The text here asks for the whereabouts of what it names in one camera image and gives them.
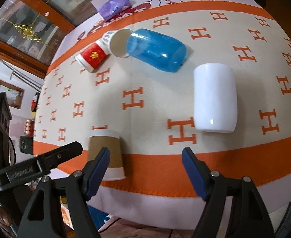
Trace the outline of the brown sleeve paper cup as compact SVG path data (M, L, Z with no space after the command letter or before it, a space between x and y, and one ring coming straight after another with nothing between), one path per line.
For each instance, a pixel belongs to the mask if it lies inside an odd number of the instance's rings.
M118 132L105 128L93 129L90 132L87 159L94 160L102 147L110 151L110 162L103 181L111 182L126 178L121 152L121 138Z

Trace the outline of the red paper cup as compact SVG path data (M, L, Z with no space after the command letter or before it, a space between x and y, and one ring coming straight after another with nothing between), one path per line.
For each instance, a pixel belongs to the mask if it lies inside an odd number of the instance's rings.
M92 73L100 66L100 64L108 55L109 50L107 47L102 43L102 41L97 40L85 50L76 55L75 60L88 72Z

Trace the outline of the white ceramic cup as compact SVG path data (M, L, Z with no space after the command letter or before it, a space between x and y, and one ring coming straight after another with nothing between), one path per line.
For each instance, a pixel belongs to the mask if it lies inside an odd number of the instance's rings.
M237 92L232 69L205 63L193 71L194 126L197 130L232 133L237 124Z

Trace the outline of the grey checkered paper cup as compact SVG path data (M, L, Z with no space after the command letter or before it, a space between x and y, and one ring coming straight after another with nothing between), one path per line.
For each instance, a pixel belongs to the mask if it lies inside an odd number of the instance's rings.
M126 45L132 33L133 31L130 29L107 31L103 34L101 41L111 55L118 58L126 58L129 56Z

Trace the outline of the blue plastic cup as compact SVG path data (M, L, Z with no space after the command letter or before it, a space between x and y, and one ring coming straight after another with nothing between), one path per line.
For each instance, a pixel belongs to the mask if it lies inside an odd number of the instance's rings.
M130 35L126 51L131 57L171 73L179 70L187 54L181 41L147 29L138 29Z

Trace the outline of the gold ornament decoration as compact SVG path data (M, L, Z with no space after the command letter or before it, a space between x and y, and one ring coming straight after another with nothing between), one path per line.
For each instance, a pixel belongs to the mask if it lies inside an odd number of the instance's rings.
M44 42L51 29L62 34L96 14L92 0L7 0L0 9L0 22L12 26L23 40Z

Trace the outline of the orange glass cabinet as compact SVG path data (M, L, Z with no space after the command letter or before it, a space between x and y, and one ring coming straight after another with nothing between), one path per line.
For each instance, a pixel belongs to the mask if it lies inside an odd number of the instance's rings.
M92 0L0 0L0 58L43 78L62 40L96 14Z

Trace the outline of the purple tissue pack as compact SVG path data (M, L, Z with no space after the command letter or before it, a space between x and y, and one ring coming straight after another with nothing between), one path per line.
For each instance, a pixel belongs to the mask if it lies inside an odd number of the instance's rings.
M129 0L92 0L91 3L105 21L132 6Z

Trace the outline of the wooden wall picture frame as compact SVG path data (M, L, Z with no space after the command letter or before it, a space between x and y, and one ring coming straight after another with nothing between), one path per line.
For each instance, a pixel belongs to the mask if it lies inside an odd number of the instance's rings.
M0 79L0 93L3 92L6 93L9 106L16 109L21 108L24 96L24 89L21 89Z

